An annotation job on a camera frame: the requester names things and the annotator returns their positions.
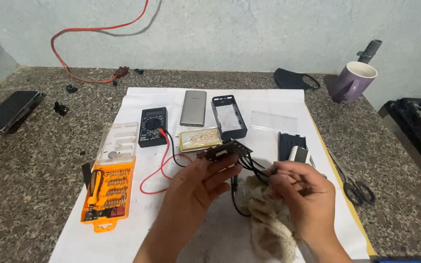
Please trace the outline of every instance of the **left hand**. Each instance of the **left hand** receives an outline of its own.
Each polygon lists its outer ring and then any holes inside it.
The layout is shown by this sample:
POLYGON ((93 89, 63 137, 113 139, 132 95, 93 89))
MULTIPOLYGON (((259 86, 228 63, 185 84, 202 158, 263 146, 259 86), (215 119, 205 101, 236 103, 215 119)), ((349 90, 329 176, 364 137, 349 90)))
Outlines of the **left hand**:
POLYGON ((181 249, 201 225, 207 210, 220 194, 230 190, 225 182, 240 173, 236 155, 210 162, 195 159, 170 181, 157 219, 139 249, 135 263, 175 262, 181 249))

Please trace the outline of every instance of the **screwdriver set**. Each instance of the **screwdriver set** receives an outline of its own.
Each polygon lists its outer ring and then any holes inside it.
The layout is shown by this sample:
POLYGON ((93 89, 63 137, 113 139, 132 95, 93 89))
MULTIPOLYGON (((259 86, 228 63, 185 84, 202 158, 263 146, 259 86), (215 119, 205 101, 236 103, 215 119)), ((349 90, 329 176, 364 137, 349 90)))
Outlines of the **screwdriver set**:
POLYGON ((139 123, 108 124, 87 187, 80 222, 97 233, 128 217, 139 123))

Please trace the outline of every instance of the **red wire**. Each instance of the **red wire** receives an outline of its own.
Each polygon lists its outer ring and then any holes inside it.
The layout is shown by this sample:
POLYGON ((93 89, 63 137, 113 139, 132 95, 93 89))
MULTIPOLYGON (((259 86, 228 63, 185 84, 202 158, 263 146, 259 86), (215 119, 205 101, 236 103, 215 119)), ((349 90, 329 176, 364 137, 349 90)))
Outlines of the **red wire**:
POLYGON ((132 23, 134 23, 137 20, 139 20, 139 18, 142 17, 142 15, 145 13, 145 9, 147 8, 147 3, 149 3, 149 0, 145 0, 145 5, 144 5, 144 9, 142 10, 142 13, 134 21, 131 21, 129 23, 121 24, 121 25, 118 25, 118 26, 102 27, 102 28, 65 28, 65 29, 61 30, 60 32, 58 32, 56 35, 54 35, 51 38, 51 49, 53 50, 53 53, 55 53, 56 58, 60 61, 60 63, 66 69, 67 74, 69 74, 74 79, 77 79, 77 80, 80 80, 80 81, 84 81, 84 82, 87 82, 87 83, 108 83, 108 82, 114 81, 116 79, 116 76, 113 76, 113 78, 108 79, 108 80, 104 80, 104 81, 88 81, 88 80, 85 80, 85 79, 81 79, 78 76, 72 74, 71 73, 71 70, 69 69, 69 67, 66 65, 66 63, 61 59, 61 57, 56 52, 55 45, 54 45, 55 39, 57 37, 61 36, 62 34, 66 33, 66 32, 70 32, 70 31, 98 31, 98 30, 109 30, 109 29, 115 29, 115 28, 129 26, 132 23))
POLYGON ((161 171, 162 172, 162 175, 163 176, 165 176, 167 179, 172 179, 172 177, 169 177, 169 176, 166 176, 165 175, 165 173, 163 172, 163 166, 170 160, 170 159, 172 159, 174 156, 184 156, 184 157, 186 157, 188 160, 190 160, 190 161, 192 161, 191 160, 191 158, 189 158, 187 155, 185 155, 185 154, 183 154, 183 153, 178 153, 178 154, 175 154, 175 155, 172 155, 171 157, 169 157, 165 162, 164 162, 164 160, 165 160, 165 156, 167 155, 167 153, 168 153, 168 149, 170 148, 170 141, 168 140, 168 137, 167 137, 167 135, 165 134, 165 132, 162 130, 162 129, 159 129, 159 131, 160 131, 160 133, 165 137, 165 139, 167 140, 167 149, 165 150, 165 153, 163 154, 163 157, 162 157, 162 161, 161 161, 161 164, 160 164, 160 167, 153 173, 153 174, 151 174, 151 175, 149 175, 148 177, 146 177, 142 182, 141 182, 141 185, 139 185, 139 190, 141 191, 141 193, 143 193, 143 194, 146 194, 146 195, 154 195, 154 194, 158 194, 158 193, 161 193, 161 192, 165 192, 166 190, 167 190, 167 188, 165 188, 165 189, 162 189, 162 190, 158 190, 158 191, 156 191, 156 192, 146 192, 146 191, 144 191, 143 189, 142 189, 142 185, 144 184, 144 182, 146 182, 149 178, 151 178, 153 175, 155 175, 158 171, 161 171))

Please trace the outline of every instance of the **digital multimeter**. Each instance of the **digital multimeter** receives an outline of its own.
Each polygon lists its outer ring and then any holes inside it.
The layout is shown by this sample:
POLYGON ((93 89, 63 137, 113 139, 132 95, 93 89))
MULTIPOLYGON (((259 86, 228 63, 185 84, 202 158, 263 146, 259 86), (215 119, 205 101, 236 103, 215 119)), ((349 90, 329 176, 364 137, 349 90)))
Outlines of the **digital multimeter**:
POLYGON ((141 148, 167 144, 159 129, 167 129, 167 108, 155 108, 142 111, 138 144, 141 148))

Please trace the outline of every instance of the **black scissors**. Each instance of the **black scissors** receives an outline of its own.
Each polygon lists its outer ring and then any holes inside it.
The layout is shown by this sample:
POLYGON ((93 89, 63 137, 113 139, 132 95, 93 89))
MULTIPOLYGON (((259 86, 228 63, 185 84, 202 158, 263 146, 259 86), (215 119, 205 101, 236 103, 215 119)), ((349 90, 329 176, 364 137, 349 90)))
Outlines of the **black scissors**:
POLYGON ((370 205, 374 204, 376 197, 373 191, 364 182, 358 180, 354 181, 353 177, 345 170, 334 154, 330 150, 327 151, 344 177, 344 193, 347 196, 347 199, 350 200, 354 206, 362 206, 364 203, 370 205))

